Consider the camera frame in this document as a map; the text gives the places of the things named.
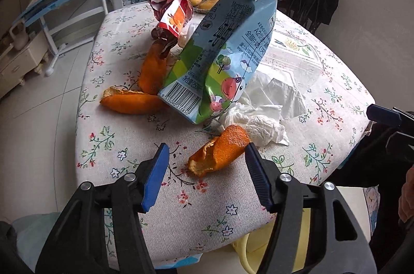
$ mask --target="white tissue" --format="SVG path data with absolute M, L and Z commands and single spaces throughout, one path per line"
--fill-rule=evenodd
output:
M 259 64 L 239 101 L 220 116 L 220 129 L 237 124 L 258 147 L 270 141 L 288 146 L 285 127 L 279 121 L 306 112 L 305 100 L 297 89 L 293 73 Z
M 250 141 L 258 147 L 264 147 L 270 141 L 288 146 L 290 142 L 285 127 L 278 120 L 281 109 L 282 106 L 274 104 L 254 108 L 236 102 L 219 118 L 219 130 L 224 131 L 229 125 L 237 124 L 246 130 Z

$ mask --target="silver bolt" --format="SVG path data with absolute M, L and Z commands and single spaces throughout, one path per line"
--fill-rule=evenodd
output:
M 136 178 L 136 176 L 135 176 L 135 174 L 134 174 L 134 173 L 132 173 L 132 172 L 127 173 L 127 174 L 124 176 L 124 179 L 125 179 L 127 182 L 133 182 L 133 181 L 135 180 L 135 178 Z
M 279 176 L 279 178 L 283 181 L 283 182 L 290 182 L 292 180 L 292 176 L 289 174 L 281 174 Z
M 91 188 L 92 184 L 89 182 L 83 182 L 80 184 L 80 188 L 84 191 L 89 190 Z
M 325 189 L 327 189 L 327 190 L 329 190 L 329 191 L 332 191 L 332 190 L 335 188 L 335 185 L 334 185 L 334 183 L 331 183 L 331 182 L 326 182 L 326 183 L 324 184 L 324 187 L 325 187 Z

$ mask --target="cabinet handle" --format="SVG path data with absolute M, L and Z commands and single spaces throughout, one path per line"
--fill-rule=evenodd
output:
M 12 73 L 16 72 L 20 68 L 20 65 L 18 64 L 15 68 L 12 69 Z

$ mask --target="tablecloth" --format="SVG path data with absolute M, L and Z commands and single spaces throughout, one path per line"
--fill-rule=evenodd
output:
M 351 70 L 321 41 L 281 12 L 274 29 L 312 45 L 322 74 L 305 93 L 306 114 L 283 122 L 290 146 L 270 143 L 263 157 L 304 183 L 320 184 L 349 154 L 369 123 L 374 100 Z M 148 4 L 109 13 L 98 32 L 79 99 L 76 136 L 78 184 L 111 183 L 133 172 L 165 142 L 170 162 L 157 202 L 140 214 L 142 231 L 155 264 L 168 264 L 219 248 L 269 222 L 244 162 L 203 179 L 190 175 L 188 157 L 215 135 L 211 124 L 193 125 L 173 109 L 144 116 L 123 115 L 99 104 L 110 86 L 137 89 L 137 77 L 156 25 Z M 295 46 L 290 41 L 287 46 Z M 107 248 L 116 259 L 110 210 L 106 210 Z

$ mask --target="orange peel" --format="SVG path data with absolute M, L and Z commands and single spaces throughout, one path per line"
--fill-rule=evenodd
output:
M 177 44 L 177 38 L 157 39 L 152 43 L 138 78 L 138 86 L 146 94 L 157 95 L 167 75 L 167 57 Z
M 232 124 L 188 159 L 188 169 L 198 177 L 221 170 L 239 157 L 249 143 L 246 131 Z
M 167 105 L 156 95 L 109 87 L 103 92 L 101 104 L 123 114 L 155 113 Z

